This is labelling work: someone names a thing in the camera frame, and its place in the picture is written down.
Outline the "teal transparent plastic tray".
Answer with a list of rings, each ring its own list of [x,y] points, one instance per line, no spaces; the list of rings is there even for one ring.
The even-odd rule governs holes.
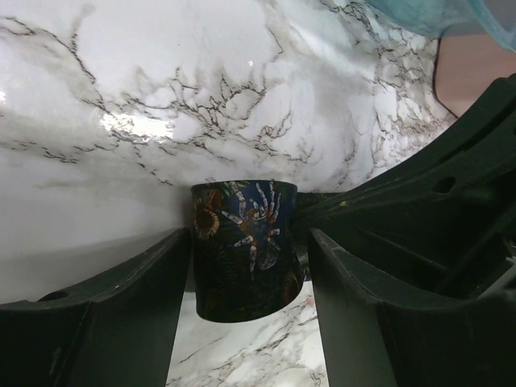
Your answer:
[[[428,38],[489,35],[515,50],[515,0],[370,0],[367,4],[407,31]]]

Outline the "dark patterned necktie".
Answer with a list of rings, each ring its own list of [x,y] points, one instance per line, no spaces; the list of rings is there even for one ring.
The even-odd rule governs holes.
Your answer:
[[[294,214],[331,195],[299,193],[294,184],[271,180],[197,184],[190,192],[198,315],[241,323],[290,304],[306,278]]]

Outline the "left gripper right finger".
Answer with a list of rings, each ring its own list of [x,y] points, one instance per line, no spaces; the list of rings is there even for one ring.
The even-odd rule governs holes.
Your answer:
[[[301,193],[332,386],[515,383],[515,78],[345,193]]]

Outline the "pink divided organizer box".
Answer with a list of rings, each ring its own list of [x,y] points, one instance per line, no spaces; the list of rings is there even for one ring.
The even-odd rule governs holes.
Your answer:
[[[435,66],[435,96],[460,117],[493,81],[514,73],[515,53],[501,48],[490,36],[443,37]]]

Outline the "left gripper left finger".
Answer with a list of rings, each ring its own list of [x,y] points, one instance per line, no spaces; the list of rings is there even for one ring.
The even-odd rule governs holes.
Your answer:
[[[2,305],[2,385],[165,385],[189,262],[180,229],[86,281]]]

